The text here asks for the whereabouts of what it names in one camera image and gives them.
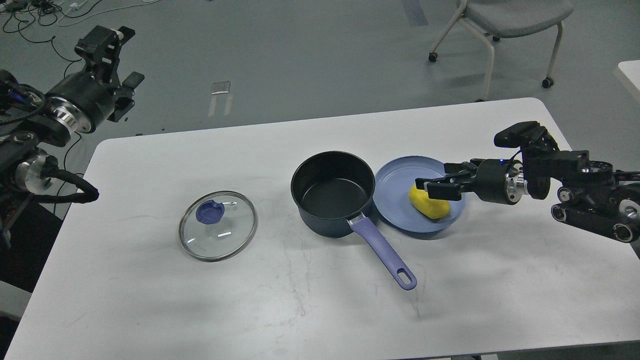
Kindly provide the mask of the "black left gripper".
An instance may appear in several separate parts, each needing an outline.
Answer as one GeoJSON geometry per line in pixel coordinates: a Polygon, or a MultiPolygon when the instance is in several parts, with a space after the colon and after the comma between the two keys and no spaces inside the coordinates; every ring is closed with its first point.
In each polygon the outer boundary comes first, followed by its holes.
{"type": "Polygon", "coordinates": [[[75,54],[84,60],[82,71],[67,75],[46,93],[46,112],[73,116],[71,129],[94,133],[104,121],[118,123],[135,105],[135,89],[146,79],[133,71],[122,83],[118,76],[121,49],[135,36],[134,29],[96,25],[79,39],[75,54]]]}

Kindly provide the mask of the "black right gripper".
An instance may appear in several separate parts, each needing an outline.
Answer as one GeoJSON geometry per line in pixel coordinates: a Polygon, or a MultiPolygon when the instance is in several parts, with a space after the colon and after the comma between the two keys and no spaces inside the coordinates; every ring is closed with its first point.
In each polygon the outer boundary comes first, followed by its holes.
{"type": "Polygon", "coordinates": [[[484,202],[516,205],[523,196],[523,165],[518,160],[446,162],[443,167],[441,177],[414,180],[416,187],[425,187],[430,199],[459,202],[464,194],[474,193],[484,202]]]}

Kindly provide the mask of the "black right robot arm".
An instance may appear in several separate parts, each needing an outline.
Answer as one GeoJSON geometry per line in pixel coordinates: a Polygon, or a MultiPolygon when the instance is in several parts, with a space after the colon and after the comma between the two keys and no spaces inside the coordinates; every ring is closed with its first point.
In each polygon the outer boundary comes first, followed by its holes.
{"type": "Polygon", "coordinates": [[[551,216],[558,223],[625,244],[639,253],[640,187],[638,171],[615,170],[592,161],[587,150],[560,150],[538,121],[521,121],[494,135],[494,145],[517,150],[521,160],[473,158],[446,162],[445,175],[416,178],[431,199],[460,201],[474,193],[488,203],[516,205],[522,196],[544,200],[551,180],[560,182],[551,216]]]}

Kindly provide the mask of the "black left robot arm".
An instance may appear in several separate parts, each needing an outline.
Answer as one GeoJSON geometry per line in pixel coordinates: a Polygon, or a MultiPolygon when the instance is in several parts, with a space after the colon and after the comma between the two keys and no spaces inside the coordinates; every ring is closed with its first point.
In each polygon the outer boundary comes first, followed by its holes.
{"type": "Polygon", "coordinates": [[[119,122],[135,105],[144,75],[133,71],[120,80],[122,47],[134,29],[94,27],[76,44],[83,69],[64,76],[48,92],[20,83],[1,71],[1,248],[11,247],[10,230],[31,202],[85,204],[99,191],[58,166],[40,145],[64,147],[73,133],[94,133],[105,121],[119,122]]]}

